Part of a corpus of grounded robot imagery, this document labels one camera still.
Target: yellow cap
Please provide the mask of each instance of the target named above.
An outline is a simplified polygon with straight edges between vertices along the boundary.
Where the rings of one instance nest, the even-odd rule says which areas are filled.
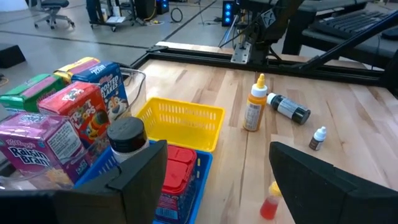
[[[260,74],[260,77],[257,79],[257,88],[264,88],[264,84],[266,82],[266,78],[264,74]]]
[[[282,193],[279,190],[278,184],[276,181],[273,181],[271,186],[269,186],[269,193],[272,194],[273,196],[282,196]]]

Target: green box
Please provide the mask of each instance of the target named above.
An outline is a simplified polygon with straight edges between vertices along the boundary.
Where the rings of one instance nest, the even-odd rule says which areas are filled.
[[[65,87],[61,77],[37,75],[0,96],[0,103],[9,114],[21,111],[39,112],[37,103]]]

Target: red liquid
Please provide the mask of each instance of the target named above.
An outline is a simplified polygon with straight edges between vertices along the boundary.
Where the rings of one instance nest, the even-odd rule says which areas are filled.
[[[262,204],[260,209],[260,214],[267,220],[273,220],[276,214],[276,210],[278,209],[278,204],[272,203],[266,199],[266,201]]]

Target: keyboard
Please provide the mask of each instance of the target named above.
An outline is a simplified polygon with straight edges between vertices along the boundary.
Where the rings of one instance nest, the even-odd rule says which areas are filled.
[[[366,30],[388,15],[389,13],[361,10],[337,17],[321,19],[314,22],[310,27],[326,34],[348,39]]]

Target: frosted flakes box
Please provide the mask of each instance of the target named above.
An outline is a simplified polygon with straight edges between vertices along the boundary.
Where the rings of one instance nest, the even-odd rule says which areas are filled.
[[[39,103],[39,110],[43,114],[68,116],[86,149],[105,133],[109,125],[100,88],[92,83],[75,82],[68,85],[42,100]],[[94,162],[104,150],[105,147],[97,147],[89,151],[91,162]]]
[[[72,76],[72,81],[99,83],[109,120],[114,121],[128,107],[127,94],[118,64],[101,62]]]
[[[75,63],[71,63],[62,68],[57,69],[56,71],[54,71],[54,75],[62,78],[63,81],[67,85],[69,85],[71,83],[70,79],[74,74],[83,72],[84,70],[91,68],[92,66],[98,64],[99,62],[100,60],[98,60],[97,58],[84,57]]]
[[[63,87],[65,84],[60,77],[37,75],[0,96],[0,103],[10,115],[23,111],[37,113],[37,104]]]
[[[38,189],[70,189],[90,167],[64,116],[19,113],[6,118],[0,123],[0,151],[22,175],[42,173],[31,181]]]

